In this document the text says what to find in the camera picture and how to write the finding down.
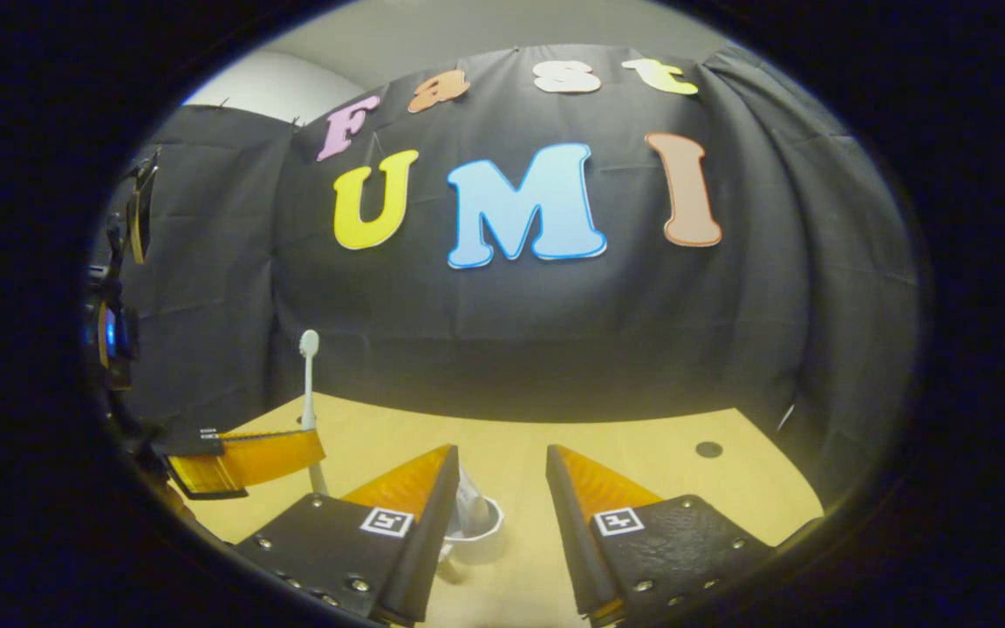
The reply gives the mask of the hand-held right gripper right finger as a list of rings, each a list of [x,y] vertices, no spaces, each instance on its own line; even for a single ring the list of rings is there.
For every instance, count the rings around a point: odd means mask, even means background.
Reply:
[[[545,474],[576,609],[593,627],[687,627],[775,554],[703,497],[663,498],[573,449],[547,446]]]

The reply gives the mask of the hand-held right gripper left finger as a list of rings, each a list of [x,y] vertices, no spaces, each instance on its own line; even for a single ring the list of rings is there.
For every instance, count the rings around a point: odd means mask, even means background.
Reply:
[[[343,496],[301,496],[236,552],[323,607],[422,623],[459,481],[458,448],[438,446]]]

